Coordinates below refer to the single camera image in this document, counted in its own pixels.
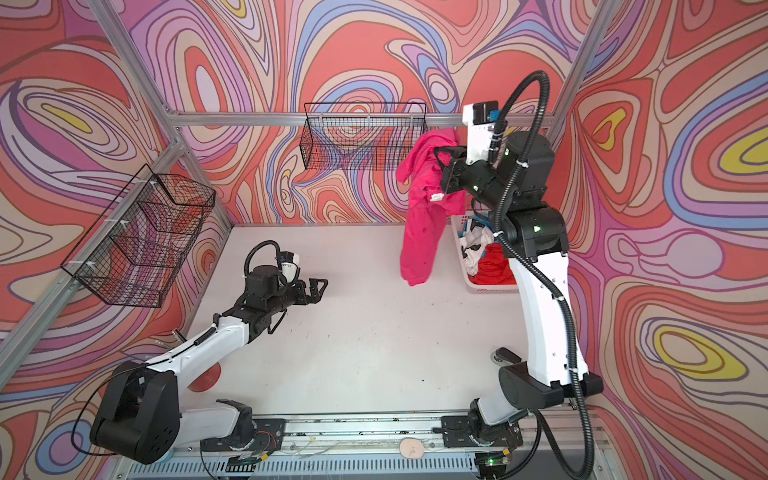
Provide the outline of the magenta pink t shirt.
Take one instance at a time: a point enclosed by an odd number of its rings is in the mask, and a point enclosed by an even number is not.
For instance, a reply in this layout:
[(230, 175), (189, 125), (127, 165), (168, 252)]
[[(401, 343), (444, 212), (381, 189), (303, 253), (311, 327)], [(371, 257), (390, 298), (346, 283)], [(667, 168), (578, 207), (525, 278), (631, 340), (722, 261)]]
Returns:
[(440, 188), (442, 167), (451, 157), (437, 157), (434, 152), (458, 145), (454, 128), (427, 132), (396, 169), (396, 180), (409, 185), (400, 272), (411, 287), (428, 281), (448, 218), (465, 212), (464, 192), (446, 195)]

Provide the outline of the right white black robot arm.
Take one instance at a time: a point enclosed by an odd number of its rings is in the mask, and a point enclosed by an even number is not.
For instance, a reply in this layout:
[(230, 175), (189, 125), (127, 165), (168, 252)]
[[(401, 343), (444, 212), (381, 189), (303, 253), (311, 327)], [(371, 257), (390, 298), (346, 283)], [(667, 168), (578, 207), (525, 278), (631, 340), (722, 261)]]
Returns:
[(545, 72), (527, 75), (504, 104), (467, 106), (467, 145), (437, 147), (434, 154), (442, 192), (466, 192), (488, 208), (492, 236), (517, 284), (528, 342), (526, 358), (498, 351), (498, 386), (470, 407), (474, 437), (487, 440), (494, 427), (572, 400), (591, 450), (586, 399), (601, 393), (603, 383), (578, 344), (565, 222), (543, 199), (555, 160), (540, 133), (549, 95)]

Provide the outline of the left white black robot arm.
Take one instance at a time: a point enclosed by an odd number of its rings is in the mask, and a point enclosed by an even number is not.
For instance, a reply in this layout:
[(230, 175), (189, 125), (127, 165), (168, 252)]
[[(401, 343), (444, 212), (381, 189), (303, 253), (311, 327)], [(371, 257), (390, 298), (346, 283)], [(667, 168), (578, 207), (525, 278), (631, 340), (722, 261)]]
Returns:
[(211, 407), (184, 410), (180, 397), (226, 356), (263, 334), (274, 334), (289, 308), (322, 301), (328, 280), (303, 280), (300, 274), (298, 255), (276, 241), (253, 247), (244, 260), (243, 291), (232, 307), (215, 314), (206, 330), (180, 346), (146, 362), (127, 361), (107, 378), (90, 443), (142, 464), (192, 442), (253, 449), (258, 433), (251, 407), (222, 399)]

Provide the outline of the white black t shirt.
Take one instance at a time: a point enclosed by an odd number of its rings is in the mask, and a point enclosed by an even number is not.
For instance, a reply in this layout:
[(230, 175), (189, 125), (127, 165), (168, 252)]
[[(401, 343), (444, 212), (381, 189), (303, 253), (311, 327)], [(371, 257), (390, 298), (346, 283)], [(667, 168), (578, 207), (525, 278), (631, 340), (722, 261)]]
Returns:
[(485, 255), (486, 247), (494, 242), (492, 230), (477, 220), (466, 223), (458, 237), (461, 259), (468, 276), (475, 276), (479, 271), (479, 262)]

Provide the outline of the white plastic laundry basket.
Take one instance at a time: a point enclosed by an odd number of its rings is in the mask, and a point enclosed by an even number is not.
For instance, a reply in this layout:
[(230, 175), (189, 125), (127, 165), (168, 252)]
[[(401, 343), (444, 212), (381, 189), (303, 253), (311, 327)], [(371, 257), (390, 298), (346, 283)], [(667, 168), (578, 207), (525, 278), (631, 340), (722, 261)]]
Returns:
[(517, 293), (511, 267), (501, 246), (492, 242), (487, 221), (472, 212), (450, 218), (454, 243), (466, 290), (471, 294)]

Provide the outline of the red t shirt in basket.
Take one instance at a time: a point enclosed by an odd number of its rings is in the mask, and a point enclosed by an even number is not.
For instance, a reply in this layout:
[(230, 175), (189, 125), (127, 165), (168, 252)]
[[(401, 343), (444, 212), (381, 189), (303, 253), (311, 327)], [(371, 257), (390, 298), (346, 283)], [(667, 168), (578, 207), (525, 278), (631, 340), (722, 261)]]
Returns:
[(469, 276), (475, 285), (516, 285), (514, 274), (509, 261), (504, 257), (503, 248), (499, 244), (486, 247), (485, 255), (479, 262), (479, 271), (475, 276)]

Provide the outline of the red pencil cup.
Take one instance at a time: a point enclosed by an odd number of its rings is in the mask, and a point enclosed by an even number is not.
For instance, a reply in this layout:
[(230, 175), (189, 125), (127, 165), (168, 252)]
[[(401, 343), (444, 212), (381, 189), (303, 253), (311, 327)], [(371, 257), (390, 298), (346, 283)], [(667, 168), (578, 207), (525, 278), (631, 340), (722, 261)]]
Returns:
[(188, 390), (194, 393), (202, 393), (213, 388), (219, 381), (222, 373), (222, 368), (219, 363), (215, 363), (212, 367), (208, 368), (204, 373), (197, 377), (187, 387)]

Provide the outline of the grey stapler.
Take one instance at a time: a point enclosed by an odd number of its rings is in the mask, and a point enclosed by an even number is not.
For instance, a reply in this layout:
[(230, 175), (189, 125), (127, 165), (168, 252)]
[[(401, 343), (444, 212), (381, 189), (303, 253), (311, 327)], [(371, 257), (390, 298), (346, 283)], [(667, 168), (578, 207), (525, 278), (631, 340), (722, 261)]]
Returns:
[(520, 356), (512, 352), (506, 347), (500, 347), (491, 354), (491, 360), (499, 367), (514, 366), (520, 364), (522, 359)]

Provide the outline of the pink round disc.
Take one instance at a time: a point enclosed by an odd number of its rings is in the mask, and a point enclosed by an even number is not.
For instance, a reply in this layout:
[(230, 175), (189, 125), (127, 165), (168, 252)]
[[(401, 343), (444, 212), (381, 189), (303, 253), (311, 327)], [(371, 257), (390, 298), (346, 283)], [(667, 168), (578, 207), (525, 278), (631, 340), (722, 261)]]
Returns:
[(421, 459), (425, 455), (424, 443), (416, 438), (404, 438), (399, 443), (400, 454), (409, 460)]

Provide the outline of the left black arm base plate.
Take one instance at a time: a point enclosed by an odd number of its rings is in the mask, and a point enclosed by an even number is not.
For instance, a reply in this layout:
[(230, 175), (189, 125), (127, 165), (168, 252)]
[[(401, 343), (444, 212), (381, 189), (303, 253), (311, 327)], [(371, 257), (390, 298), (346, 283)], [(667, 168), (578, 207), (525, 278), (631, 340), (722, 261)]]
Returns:
[(285, 435), (283, 418), (255, 418), (250, 427), (237, 427), (227, 437), (201, 441), (204, 452), (274, 452), (280, 450)]

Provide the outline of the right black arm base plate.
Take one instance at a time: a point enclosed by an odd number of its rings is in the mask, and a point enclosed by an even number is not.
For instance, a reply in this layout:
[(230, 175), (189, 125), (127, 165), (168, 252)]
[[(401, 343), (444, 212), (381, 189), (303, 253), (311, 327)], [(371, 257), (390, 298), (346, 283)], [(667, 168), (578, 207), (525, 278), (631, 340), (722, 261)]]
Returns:
[(443, 416), (433, 432), (442, 436), (447, 448), (508, 447), (514, 450), (523, 445), (518, 428), (509, 423), (489, 426), (470, 414)]

